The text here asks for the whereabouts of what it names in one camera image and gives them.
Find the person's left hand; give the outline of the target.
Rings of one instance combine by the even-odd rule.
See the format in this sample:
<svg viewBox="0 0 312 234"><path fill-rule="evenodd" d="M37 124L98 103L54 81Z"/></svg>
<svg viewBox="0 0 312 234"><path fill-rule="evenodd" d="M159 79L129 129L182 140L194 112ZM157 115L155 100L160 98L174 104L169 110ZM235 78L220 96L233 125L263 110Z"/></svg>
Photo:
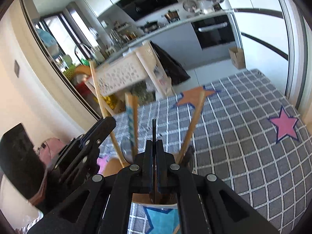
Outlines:
<svg viewBox="0 0 312 234"><path fill-rule="evenodd" d="M17 234L27 234L28 231L43 218L43 216L44 214L40 211L39 216L36 219L34 219L31 223L27 224L25 227L22 227L21 229L15 229L14 232Z"/></svg>

